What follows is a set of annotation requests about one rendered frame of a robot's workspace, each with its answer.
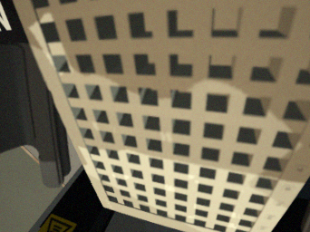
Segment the beige well plate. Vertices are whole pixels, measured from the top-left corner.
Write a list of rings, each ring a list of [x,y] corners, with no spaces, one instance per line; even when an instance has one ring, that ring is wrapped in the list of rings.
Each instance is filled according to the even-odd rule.
[[[104,208],[273,230],[310,177],[310,0],[13,2]]]

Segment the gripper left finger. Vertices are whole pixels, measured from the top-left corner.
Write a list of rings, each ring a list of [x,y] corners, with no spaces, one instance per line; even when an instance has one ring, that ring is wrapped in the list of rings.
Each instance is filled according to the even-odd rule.
[[[0,154],[33,146],[43,184],[59,188],[71,171],[67,132],[29,43],[0,42]]]

